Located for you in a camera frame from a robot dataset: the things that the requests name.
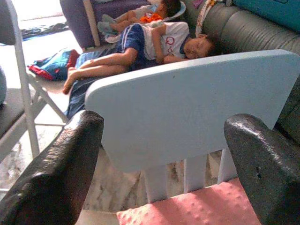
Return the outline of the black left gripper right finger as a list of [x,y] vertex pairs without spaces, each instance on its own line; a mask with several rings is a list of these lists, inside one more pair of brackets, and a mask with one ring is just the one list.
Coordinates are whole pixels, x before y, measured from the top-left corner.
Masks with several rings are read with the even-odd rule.
[[250,114],[224,122],[241,185],[262,225],[300,225],[300,146]]

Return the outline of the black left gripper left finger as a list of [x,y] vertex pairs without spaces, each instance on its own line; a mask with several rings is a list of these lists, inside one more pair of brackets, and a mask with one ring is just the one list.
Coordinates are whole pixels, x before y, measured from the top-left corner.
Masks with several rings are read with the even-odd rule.
[[0,201],[0,225],[74,225],[93,179],[103,128],[96,112],[76,113]]

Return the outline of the pink dotted plush pillow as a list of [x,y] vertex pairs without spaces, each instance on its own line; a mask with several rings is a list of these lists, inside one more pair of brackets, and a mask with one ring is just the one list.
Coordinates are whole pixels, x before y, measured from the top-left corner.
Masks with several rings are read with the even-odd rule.
[[261,225],[237,178],[116,215],[120,225]]

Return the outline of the dark grey leather sofa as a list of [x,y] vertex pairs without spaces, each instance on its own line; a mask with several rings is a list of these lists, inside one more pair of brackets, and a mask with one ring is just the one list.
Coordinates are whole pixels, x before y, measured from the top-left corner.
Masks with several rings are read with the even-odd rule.
[[[198,13],[186,1],[185,17],[192,37],[199,33],[215,38],[224,53],[283,49],[300,55],[300,35],[235,6],[217,3],[196,30]],[[300,75],[298,76],[275,129],[287,139],[300,143]]]

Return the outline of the white folding chair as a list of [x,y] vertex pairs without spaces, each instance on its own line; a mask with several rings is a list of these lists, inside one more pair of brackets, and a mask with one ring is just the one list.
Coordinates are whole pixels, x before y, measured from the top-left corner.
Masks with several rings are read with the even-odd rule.
[[35,119],[46,105],[63,123],[68,121],[47,90],[28,72],[15,7],[12,0],[0,0],[0,83],[10,75],[20,87],[0,91],[0,164],[25,132],[29,134],[32,157],[40,154]]

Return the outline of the grey round cushion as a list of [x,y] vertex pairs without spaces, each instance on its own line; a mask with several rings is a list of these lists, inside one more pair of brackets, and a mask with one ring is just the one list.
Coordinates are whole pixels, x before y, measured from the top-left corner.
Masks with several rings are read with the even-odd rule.
[[7,94],[7,81],[2,67],[0,66],[0,105],[5,101]]

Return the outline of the red and blue cloth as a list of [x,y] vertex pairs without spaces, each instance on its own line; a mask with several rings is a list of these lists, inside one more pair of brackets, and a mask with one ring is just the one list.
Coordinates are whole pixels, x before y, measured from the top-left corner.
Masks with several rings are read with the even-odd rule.
[[34,61],[28,65],[28,69],[49,81],[65,81],[68,69],[75,66],[79,56],[75,49],[64,48],[51,57]]

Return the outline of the light blue small wooden chair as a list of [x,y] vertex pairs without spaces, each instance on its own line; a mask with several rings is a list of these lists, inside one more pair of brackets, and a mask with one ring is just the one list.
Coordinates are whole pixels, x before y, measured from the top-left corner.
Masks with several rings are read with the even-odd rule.
[[247,113],[273,128],[299,75],[300,56],[285,50],[219,55],[100,79],[85,107],[105,120],[112,164],[143,171],[152,203],[167,197],[168,163],[184,161],[185,193],[204,186],[206,155],[217,150],[218,182],[236,177],[225,120]]

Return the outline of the dark crumpled cloth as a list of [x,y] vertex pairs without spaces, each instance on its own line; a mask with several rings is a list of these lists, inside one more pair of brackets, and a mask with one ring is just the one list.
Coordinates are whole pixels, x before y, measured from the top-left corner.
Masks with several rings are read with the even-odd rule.
[[42,35],[53,34],[57,32],[63,32],[69,30],[69,25],[67,22],[60,22],[53,25],[40,25],[33,28],[21,29],[21,34],[23,40],[28,38],[33,38]]

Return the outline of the light blue baby lounger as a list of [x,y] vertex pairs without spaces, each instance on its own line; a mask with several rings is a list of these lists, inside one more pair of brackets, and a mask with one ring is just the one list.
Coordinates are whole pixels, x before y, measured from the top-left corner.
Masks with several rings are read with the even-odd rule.
[[181,0],[160,0],[159,3],[144,5],[129,10],[117,18],[102,15],[102,21],[97,23],[98,30],[106,37],[109,43],[117,42],[121,32],[133,23],[154,26],[159,22],[173,21],[186,10],[186,5]]

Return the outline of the teal cushion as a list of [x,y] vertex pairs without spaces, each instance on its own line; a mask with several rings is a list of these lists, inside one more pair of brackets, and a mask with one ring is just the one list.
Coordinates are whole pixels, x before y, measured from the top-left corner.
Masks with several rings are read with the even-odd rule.
[[282,25],[300,29],[300,0],[233,0],[247,9]]

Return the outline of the patterned white cloth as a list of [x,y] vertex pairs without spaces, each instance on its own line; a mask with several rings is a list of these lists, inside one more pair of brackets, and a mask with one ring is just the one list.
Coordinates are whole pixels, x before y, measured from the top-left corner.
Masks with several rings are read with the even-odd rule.
[[205,0],[204,1],[204,5],[202,7],[202,9],[199,12],[197,21],[196,21],[196,27],[195,27],[195,37],[198,38],[203,31],[203,23],[204,20],[207,16],[207,14],[209,13],[209,11],[212,9],[212,7],[216,4],[216,3],[224,3],[226,0]]

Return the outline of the sleeping child in white shirt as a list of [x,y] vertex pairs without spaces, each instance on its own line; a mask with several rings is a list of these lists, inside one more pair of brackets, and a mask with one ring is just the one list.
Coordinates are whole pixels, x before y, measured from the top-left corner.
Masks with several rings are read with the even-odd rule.
[[147,61],[168,64],[217,53],[215,40],[205,34],[191,38],[186,22],[164,22],[154,28],[133,23],[122,31],[115,53],[69,68],[63,93],[68,94],[77,80],[119,75]]

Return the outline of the sleeping child in orange clothes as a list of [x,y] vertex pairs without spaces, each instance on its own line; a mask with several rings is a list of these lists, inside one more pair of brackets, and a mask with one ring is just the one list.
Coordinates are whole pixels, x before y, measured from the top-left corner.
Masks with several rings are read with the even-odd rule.
[[181,9],[180,0],[161,0],[157,6],[145,5],[129,10],[116,19],[109,15],[102,15],[102,21],[98,22],[97,28],[101,32],[120,33],[133,23],[146,24],[153,21],[171,18]]

